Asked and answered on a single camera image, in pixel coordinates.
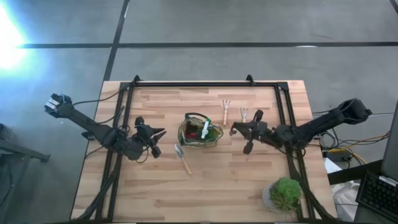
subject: wooden tabletop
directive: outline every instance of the wooden tabletop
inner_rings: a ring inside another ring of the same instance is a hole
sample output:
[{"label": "wooden tabletop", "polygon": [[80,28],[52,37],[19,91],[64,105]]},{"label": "wooden tabletop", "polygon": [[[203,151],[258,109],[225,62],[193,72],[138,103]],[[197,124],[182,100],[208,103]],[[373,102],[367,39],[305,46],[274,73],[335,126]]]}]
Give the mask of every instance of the wooden tabletop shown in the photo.
[{"label": "wooden tabletop", "polygon": [[[310,104],[301,80],[289,83],[297,125],[312,119]],[[104,82],[101,98],[116,93],[120,82]],[[117,96],[98,104],[96,121],[112,117]],[[228,124],[223,126],[222,100],[231,100]],[[115,222],[285,222],[295,215],[272,213],[263,206],[263,188],[280,177],[289,176],[286,156],[266,144],[254,143],[250,155],[243,154],[246,144],[238,133],[229,136],[234,121],[241,121],[240,107],[249,108],[247,119],[256,110],[263,110],[263,121],[276,127],[279,114],[274,89],[271,87],[145,87],[135,88],[129,125],[134,127],[138,116],[153,128],[165,128],[159,141],[162,154],[151,154],[143,164],[123,157],[118,196],[114,211]],[[284,101],[287,123],[287,109]],[[212,148],[183,147],[192,170],[189,175],[177,157],[174,144],[184,114],[205,114],[212,123],[223,127],[224,136]],[[91,142],[88,152],[98,148]],[[326,169],[318,147],[306,148],[304,157],[310,188],[328,212],[336,216]],[[85,160],[76,195],[72,218],[83,213],[98,193],[103,175],[106,150],[101,149]],[[106,197],[104,215],[108,209]],[[302,199],[306,216],[305,201]]]}]

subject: black keyboard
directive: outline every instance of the black keyboard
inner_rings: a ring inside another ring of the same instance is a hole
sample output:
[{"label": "black keyboard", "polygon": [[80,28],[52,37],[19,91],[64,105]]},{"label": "black keyboard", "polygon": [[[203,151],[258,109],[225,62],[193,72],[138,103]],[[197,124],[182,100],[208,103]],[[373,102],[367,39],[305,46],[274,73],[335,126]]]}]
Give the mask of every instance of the black keyboard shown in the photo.
[{"label": "black keyboard", "polygon": [[361,181],[356,201],[368,209],[398,223],[398,186],[367,173]]}]

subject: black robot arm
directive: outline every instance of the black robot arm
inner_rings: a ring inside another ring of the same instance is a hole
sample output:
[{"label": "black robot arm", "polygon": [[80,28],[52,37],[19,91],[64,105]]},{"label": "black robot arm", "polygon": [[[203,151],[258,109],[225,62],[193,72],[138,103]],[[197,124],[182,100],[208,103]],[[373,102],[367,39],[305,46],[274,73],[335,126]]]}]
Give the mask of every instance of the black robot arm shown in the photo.
[{"label": "black robot arm", "polygon": [[135,128],[137,133],[128,138],[125,130],[99,124],[76,110],[69,96],[53,94],[44,108],[45,112],[53,117],[69,119],[87,130],[82,135],[88,140],[96,139],[105,148],[121,152],[130,160],[139,159],[141,154],[149,147],[154,158],[158,158],[161,154],[156,144],[165,134],[164,128],[151,128],[144,124],[142,117],[136,118]]},{"label": "black robot arm", "polygon": [[267,123],[261,121],[263,112],[258,110],[252,121],[248,123],[235,122],[229,133],[232,135],[238,130],[248,140],[243,151],[245,154],[251,152],[253,139],[278,149],[287,142],[296,149],[303,149],[316,134],[323,133],[342,123],[362,123],[367,120],[370,114],[372,114],[371,110],[367,109],[361,100],[352,99],[342,102],[336,108],[328,111],[327,114],[296,128],[281,124],[276,128],[269,129]]}]

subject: green plant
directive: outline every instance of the green plant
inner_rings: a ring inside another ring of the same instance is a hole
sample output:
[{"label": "green plant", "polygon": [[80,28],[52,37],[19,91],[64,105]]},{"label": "green plant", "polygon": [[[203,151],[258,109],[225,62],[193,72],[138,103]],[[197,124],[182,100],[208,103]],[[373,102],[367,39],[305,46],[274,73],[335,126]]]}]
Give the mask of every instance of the green plant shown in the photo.
[{"label": "green plant", "polygon": [[301,189],[296,180],[280,178],[271,188],[272,203],[283,212],[296,210],[300,206]]}]

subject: gray floor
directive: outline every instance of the gray floor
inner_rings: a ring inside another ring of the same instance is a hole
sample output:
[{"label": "gray floor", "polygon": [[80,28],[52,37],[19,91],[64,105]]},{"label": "gray floor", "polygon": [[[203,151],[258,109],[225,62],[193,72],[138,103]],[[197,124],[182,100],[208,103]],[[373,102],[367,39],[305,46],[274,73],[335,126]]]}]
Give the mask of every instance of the gray floor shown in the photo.
[{"label": "gray floor", "polygon": [[[122,0],[3,1],[25,43],[111,43]],[[121,42],[398,41],[398,15],[388,0],[133,0]],[[87,141],[83,131],[44,113],[52,93],[73,101],[99,96],[110,49],[31,49],[0,68],[0,123],[19,144],[50,153],[32,161],[9,223],[68,219]],[[263,49],[119,49],[110,80],[305,80],[313,111],[358,97],[375,113],[398,100],[398,47]],[[96,104],[79,110],[93,117]],[[341,125],[341,139],[384,134],[391,116]],[[385,142],[354,150],[380,159]]]}]

